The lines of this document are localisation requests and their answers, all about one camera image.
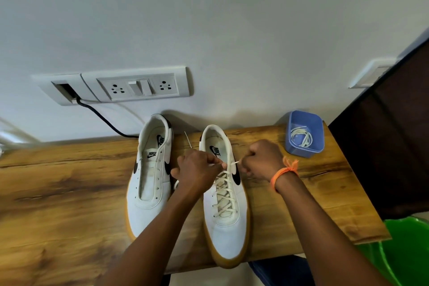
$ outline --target blue box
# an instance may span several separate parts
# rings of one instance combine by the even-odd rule
[[[316,114],[299,110],[291,111],[288,115],[289,119],[287,121],[285,138],[286,151],[290,154],[307,158],[320,153],[325,148],[322,119]],[[293,137],[293,142],[290,138],[292,129],[303,126],[306,126],[305,129],[307,129],[313,137],[313,143],[308,148],[298,146],[303,142],[304,135],[295,135]]]

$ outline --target wood grain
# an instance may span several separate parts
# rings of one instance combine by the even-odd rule
[[[283,146],[284,126],[227,130],[235,157],[266,138]],[[190,134],[198,147],[200,133]],[[172,164],[189,148],[174,138]],[[137,141],[74,144],[17,150],[0,158],[0,285],[92,285],[130,244],[124,224],[125,193]],[[325,150],[299,159],[306,186],[355,243],[389,233],[329,129]],[[267,183],[243,179],[251,208],[245,261],[301,253],[281,197]],[[200,200],[192,209],[167,272],[214,266],[202,228]]]

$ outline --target green plastic object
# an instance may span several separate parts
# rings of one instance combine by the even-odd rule
[[[357,245],[393,285],[429,285],[429,224],[415,217],[384,221],[392,240]]]

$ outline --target black cable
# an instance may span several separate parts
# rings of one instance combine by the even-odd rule
[[[96,115],[98,115],[98,117],[103,120],[110,128],[112,128],[117,134],[121,135],[122,137],[126,137],[126,138],[138,138],[138,136],[131,136],[131,135],[126,135],[123,134],[122,132],[120,132],[119,130],[117,130],[114,126],[112,126],[112,124],[107,121],[107,119],[102,116],[96,109],[94,109],[91,105],[88,104],[84,104],[81,102],[81,98],[79,96],[76,96],[76,102],[83,107],[87,107],[88,109],[90,109],[92,112],[94,112]]]

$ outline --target hand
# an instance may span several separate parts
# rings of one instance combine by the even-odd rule
[[[267,181],[285,167],[279,147],[266,139],[251,144],[246,155],[240,159],[240,164],[241,171],[247,175]]]
[[[187,192],[195,200],[210,189],[219,173],[227,169],[227,164],[216,156],[195,149],[179,156],[177,164],[179,168],[171,170],[171,175],[179,180],[176,192]]]

